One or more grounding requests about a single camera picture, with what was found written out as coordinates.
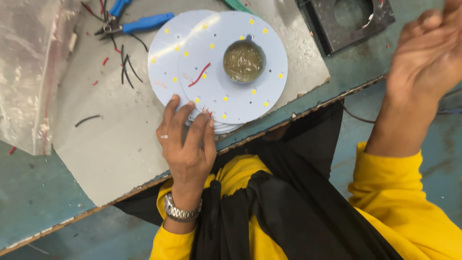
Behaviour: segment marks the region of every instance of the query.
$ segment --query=floor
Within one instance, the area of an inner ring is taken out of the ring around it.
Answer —
[[[346,106],[357,116],[374,120],[384,88],[380,82],[351,95]],[[462,95],[455,98],[460,103]],[[453,103],[454,97],[443,100],[441,106]],[[422,147],[420,171],[428,200],[462,228],[462,162],[456,160],[462,154],[461,126],[460,115],[437,116]],[[344,113],[330,181],[346,198],[347,185],[353,178],[356,143],[367,140],[371,130],[372,124]],[[36,248],[24,246],[0,260],[144,260],[149,258],[157,230],[157,226],[111,206],[33,242]]]

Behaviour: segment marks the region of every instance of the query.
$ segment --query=wire cutter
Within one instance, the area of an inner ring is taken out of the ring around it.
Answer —
[[[119,20],[132,0],[117,0],[114,6],[109,10],[108,21],[103,27],[95,33],[96,35],[104,34],[100,40],[111,37],[113,33],[122,31],[125,34],[131,34],[136,31],[154,29],[166,23],[174,17],[172,12],[157,14],[149,17],[140,18],[136,22],[119,25]]]

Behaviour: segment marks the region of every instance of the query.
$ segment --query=mounting hole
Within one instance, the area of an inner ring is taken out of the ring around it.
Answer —
[[[334,7],[337,23],[349,31],[361,30],[373,13],[371,0],[339,0]]]

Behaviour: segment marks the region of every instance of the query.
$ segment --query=silver watch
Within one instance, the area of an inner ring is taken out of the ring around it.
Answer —
[[[202,199],[199,202],[199,206],[193,211],[185,211],[175,207],[173,203],[172,193],[168,192],[165,195],[164,200],[164,209],[165,213],[167,213],[167,217],[176,221],[176,222],[191,222],[195,220],[199,216],[199,212],[202,208]]]

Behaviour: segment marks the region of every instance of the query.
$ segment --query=clear plastic bag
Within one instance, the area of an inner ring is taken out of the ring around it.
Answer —
[[[0,0],[0,140],[49,155],[56,92],[73,50],[76,0]]]

